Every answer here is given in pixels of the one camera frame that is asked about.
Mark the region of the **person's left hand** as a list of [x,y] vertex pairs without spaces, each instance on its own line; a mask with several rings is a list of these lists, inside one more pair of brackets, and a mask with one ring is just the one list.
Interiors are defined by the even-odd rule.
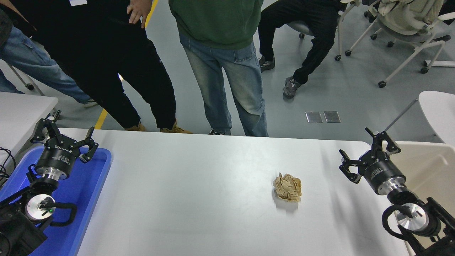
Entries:
[[145,28],[146,19],[151,11],[153,0],[130,0],[127,6],[127,14],[130,15],[128,22],[130,24],[136,24],[140,19],[141,28]]

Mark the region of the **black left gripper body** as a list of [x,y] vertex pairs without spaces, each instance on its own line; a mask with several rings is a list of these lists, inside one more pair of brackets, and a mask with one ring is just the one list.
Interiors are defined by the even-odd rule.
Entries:
[[81,154],[80,146],[75,142],[48,139],[44,143],[44,150],[36,164],[36,173],[43,175],[45,170],[53,168],[60,170],[65,175],[70,175],[76,158]]

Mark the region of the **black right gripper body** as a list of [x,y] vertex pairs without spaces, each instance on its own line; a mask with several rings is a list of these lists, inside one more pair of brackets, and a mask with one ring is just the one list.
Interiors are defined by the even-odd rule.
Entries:
[[363,162],[366,166],[359,167],[359,174],[367,180],[371,188],[385,188],[392,184],[404,186],[405,176],[390,160],[388,154],[367,156]]

